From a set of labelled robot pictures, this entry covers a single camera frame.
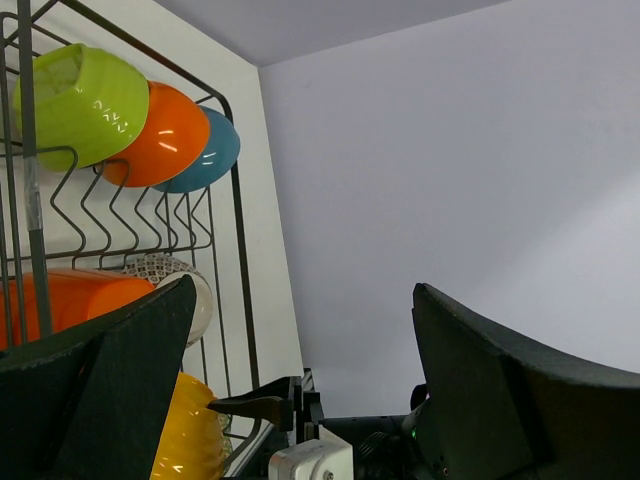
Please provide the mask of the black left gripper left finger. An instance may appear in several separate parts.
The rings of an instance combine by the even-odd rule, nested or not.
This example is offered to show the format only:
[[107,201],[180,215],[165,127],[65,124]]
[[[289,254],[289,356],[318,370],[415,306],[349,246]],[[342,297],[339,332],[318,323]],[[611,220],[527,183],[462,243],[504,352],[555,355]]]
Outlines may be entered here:
[[4,479],[147,479],[195,308],[188,277],[1,353]]

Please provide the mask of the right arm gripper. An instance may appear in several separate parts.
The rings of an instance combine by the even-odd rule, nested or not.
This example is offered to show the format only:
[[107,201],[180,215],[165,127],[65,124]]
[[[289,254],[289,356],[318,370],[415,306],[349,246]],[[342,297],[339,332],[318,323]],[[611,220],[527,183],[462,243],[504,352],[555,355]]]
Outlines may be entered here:
[[212,400],[216,413],[266,420],[278,430],[293,430],[291,446],[312,439],[348,443],[353,450],[354,479],[438,479],[440,456],[419,430],[428,425],[424,384],[412,393],[412,411],[404,416],[326,418],[317,391],[303,388],[299,376],[282,377],[256,390]]

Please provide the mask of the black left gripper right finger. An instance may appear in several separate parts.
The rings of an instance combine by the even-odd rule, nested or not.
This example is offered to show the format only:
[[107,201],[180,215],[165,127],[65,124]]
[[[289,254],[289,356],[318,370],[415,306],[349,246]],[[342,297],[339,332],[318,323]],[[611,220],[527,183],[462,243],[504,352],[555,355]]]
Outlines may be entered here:
[[635,479],[639,377],[413,291],[427,397],[415,440],[438,479]]

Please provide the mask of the yellow round bowl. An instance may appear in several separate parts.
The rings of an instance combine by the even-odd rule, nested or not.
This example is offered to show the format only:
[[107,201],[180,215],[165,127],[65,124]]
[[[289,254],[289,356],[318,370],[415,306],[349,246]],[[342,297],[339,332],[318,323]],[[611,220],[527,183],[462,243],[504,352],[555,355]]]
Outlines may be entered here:
[[195,377],[178,374],[150,479],[221,479],[222,427],[209,409],[212,390]]

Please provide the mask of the red orange square bowl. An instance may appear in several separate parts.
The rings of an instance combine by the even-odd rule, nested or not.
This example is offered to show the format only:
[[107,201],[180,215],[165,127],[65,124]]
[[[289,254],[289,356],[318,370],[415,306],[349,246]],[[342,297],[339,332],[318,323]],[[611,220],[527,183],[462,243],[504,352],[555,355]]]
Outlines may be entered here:
[[[27,340],[40,338],[32,273],[23,274],[24,311]],[[17,296],[17,281],[7,282],[11,307],[12,343],[21,344],[21,326]],[[71,328],[85,321],[115,311],[152,292],[149,281],[135,276],[96,269],[48,270],[48,286],[53,332]],[[8,347],[6,310],[1,281],[1,350]]]

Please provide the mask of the blue ceramic bowl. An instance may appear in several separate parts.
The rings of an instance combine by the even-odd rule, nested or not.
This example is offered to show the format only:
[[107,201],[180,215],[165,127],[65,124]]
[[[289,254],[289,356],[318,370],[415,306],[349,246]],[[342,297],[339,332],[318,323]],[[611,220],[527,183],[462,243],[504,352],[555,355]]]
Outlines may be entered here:
[[234,125],[225,115],[212,108],[200,106],[200,109],[210,125],[204,150],[187,169],[168,181],[152,186],[152,189],[162,193],[191,193],[221,179],[236,164],[241,140]]

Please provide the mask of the orange white round bowl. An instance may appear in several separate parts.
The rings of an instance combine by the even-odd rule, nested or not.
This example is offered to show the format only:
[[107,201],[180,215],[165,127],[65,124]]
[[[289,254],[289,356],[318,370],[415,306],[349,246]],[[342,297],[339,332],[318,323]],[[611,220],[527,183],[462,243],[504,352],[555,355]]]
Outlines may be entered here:
[[204,111],[176,88],[150,81],[149,111],[138,137],[104,162],[102,177],[124,187],[151,187],[190,167],[204,151],[210,123]]

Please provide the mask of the white square bowl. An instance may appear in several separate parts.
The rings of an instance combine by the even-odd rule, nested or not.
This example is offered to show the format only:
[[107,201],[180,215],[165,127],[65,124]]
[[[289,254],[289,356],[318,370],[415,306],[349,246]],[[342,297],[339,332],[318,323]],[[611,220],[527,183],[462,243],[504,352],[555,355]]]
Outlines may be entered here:
[[138,69],[82,43],[33,59],[33,94],[38,161],[53,172],[125,150],[143,130],[150,102]]

